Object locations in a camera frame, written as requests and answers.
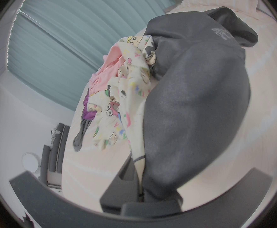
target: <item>clothing pile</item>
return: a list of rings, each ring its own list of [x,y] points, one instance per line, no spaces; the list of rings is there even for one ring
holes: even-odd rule
[[[242,46],[257,41],[226,7],[152,19],[144,36],[120,39],[92,75],[74,149],[95,121],[94,145],[127,141],[140,191],[166,199],[233,140],[250,100]]]

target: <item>curtain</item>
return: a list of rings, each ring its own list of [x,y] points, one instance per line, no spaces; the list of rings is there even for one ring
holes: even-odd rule
[[[25,0],[14,22],[8,70],[49,99],[76,109],[103,55],[163,15],[171,0]]]

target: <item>pink fabric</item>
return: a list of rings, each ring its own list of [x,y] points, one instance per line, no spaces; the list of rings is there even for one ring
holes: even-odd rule
[[[118,68],[125,62],[121,50],[116,44],[111,47],[108,55],[103,56],[103,59],[105,60],[104,64],[95,74],[92,74],[89,80],[90,95],[107,89],[109,79],[117,77]]]

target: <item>bed sheet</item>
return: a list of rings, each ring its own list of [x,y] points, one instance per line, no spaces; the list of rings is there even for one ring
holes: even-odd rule
[[[183,2],[170,13],[202,12],[214,8],[217,7],[188,6]],[[277,177],[277,22],[260,11],[257,11],[258,20],[234,12],[259,36],[259,42],[253,48],[245,48],[245,66],[251,86],[250,104],[228,149],[178,189],[184,199],[182,210],[200,206],[221,195],[253,167]],[[88,130],[82,150],[74,152],[72,141],[80,128],[86,92],[87,87],[77,106],[66,143],[62,190],[65,198],[72,202],[101,212],[99,198],[129,155],[129,148],[119,146],[100,152],[89,144],[92,133]],[[268,193],[273,194],[275,187],[277,181],[274,179]]]

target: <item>purple fabric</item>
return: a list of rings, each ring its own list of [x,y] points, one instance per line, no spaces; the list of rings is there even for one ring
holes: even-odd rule
[[[88,89],[88,93],[85,96],[85,99],[83,101],[83,114],[82,114],[82,119],[85,120],[93,120],[95,115],[96,115],[96,111],[94,112],[88,112],[87,111],[87,104],[88,104],[88,99],[89,99],[89,89]]]

